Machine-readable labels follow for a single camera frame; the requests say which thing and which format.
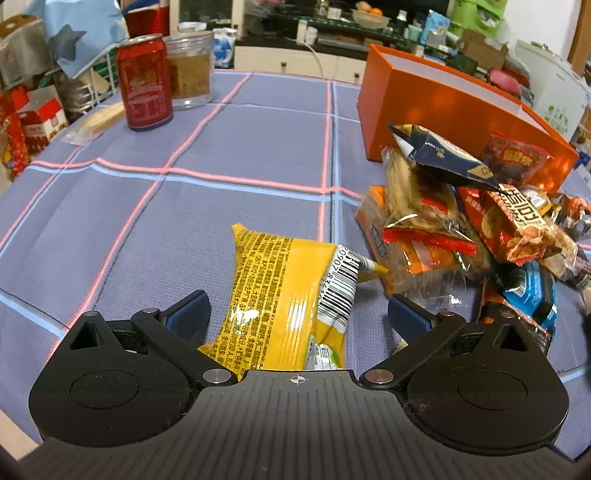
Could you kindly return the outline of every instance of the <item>red snack bag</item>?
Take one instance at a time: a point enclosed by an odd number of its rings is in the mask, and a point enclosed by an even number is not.
[[[552,156],[534,145],[529,145],[502,134],[492,134],[482,156],[499,183],[516,187],[526,184]]]
[[[457,189],[466,216],[498,262],[523,265],[544,256],[554,242],[552,230],[517,188],[501,185],[501,192]]]

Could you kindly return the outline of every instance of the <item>purple tablecloth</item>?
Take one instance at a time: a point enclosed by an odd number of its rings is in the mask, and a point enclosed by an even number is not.
[[[82,148],[56,139],[0,197],[0,409],[34,440],[29,390],[81,312],[129,318],[202,288],[216,337],[232,288],[231,224],[369,255],[354,214],[383,175],[365,157],[359,89],[238,72],[215,81],[218,103],[154,131],[123,121]],[[564,188],[591,199],[576,173]],[[470,318],[476,291],[461,297]],[[386,310],[379,281],[359,286],[346,337],[357,374],[397,342]],[[564,285],[558,312],[548,357],[571,407],[557,446],[576,456],[591,443],[589,347]]]

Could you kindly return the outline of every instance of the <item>yellow snack bag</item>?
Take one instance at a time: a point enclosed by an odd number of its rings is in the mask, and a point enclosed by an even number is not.
[[[343,368],[356,283],[387,269],[342,245],[252,232],[240,224],[232,232],[230,308],[217,339],[200,350],[238,378],[249,369]]]

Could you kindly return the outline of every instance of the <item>red can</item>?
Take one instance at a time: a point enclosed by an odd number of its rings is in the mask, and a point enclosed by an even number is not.
[[[117,52],[119,86],[127,124],[133,130],[159,127],[173,118],[166,45],[161,34],[126,40]]]

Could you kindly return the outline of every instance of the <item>navy snack wrapper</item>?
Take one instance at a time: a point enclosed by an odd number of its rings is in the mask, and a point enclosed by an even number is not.
[[[408,126],[395,127],[388,122],[396,143],[412,166],[417,165],[455,187],[499,191],[499,182],[480,160],[420,125],[410,127],[408,135],[403,130]]]

